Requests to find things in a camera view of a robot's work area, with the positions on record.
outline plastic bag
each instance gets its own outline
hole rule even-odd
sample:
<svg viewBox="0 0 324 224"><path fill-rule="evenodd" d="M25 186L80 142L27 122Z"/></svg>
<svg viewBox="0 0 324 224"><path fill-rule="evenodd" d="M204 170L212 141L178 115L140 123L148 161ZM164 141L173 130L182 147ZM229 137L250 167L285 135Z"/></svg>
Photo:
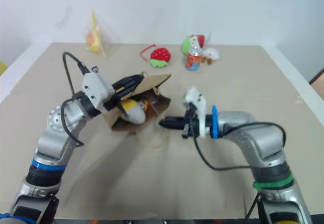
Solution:
<svg viewBox="0 0 324 224"><path fill-rule="evenodd" d="M111 46L109 33L103 20L98 15L95 15L93 9L91 9L91 17L85 28L85 39L88 50L96 54L103 54L105 58L107 57Z"/></svg>

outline blue gripper part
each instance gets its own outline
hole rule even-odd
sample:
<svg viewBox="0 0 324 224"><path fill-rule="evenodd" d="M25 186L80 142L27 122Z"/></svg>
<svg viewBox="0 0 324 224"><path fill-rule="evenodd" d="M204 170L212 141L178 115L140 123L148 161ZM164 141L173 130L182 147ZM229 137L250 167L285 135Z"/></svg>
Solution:
<svg viewBox="0 0 324 224"><path fill-rule="evenodd" d="M212 120L213 120L213 131L212 131L212 138L218 138L218 119L217 119L217 108L215 105L212 107Z"/></svg>

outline white wall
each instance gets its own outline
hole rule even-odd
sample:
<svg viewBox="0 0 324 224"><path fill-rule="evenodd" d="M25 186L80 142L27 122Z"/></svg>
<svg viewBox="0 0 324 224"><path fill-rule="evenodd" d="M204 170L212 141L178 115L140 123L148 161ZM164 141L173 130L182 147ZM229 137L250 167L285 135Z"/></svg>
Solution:
<svg viewBox="0 0 324 224"><path fill-rule="evenodd" d="M308 79L324 67L291 53L309 29L305 14L322 12L316 0L1 0L0 60L10 64L35 41L83 42L90 8L114 42L181 43L188 34L211 32L211 43L278 44Z"/></svg>

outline plush toy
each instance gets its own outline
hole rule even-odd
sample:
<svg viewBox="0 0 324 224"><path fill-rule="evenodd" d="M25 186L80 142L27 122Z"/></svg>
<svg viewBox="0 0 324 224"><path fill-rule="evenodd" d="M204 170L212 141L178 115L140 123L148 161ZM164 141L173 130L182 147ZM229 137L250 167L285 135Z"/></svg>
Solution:
<svg viewBox="0 0 324 224"><path fill-rule="evenodd" d="M148 61L142 56L142 53L154 46L156 45L153 44L141 51L140 56L143 58L143 60ZM158 48L151 53L150 64L152 67L164 67L168 64L170 59L171 54L166 48Z"/></svg>
<svg viewBox="0 0 324 224"><path fill-rule="evenodd" d="M202 60L201 62L204 63L207 60L208 65L211 65L213 61L219 59L219 51L213 47L208 47L202 51Z"/></svg>
<svg viewBox="0 0 324 224"><path fill-rule="evenodd" d="M204 46L204 42L205 42L204 35L187 36L182 44L182 53L187 56L190 48L192 47L198 47L202 49Z"/></svg>

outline soda can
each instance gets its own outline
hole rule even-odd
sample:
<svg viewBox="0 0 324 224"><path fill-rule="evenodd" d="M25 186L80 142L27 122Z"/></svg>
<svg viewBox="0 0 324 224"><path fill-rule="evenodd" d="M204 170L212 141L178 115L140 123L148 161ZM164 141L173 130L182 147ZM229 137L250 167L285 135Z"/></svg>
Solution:
<svg viewBox="0 0 324 224"><path fill-rule="evenodd" d="M197 70L202 58L203 58L203 51L201 48L199 47L190 48L186 60L186 68L189 71Z"/></svg>

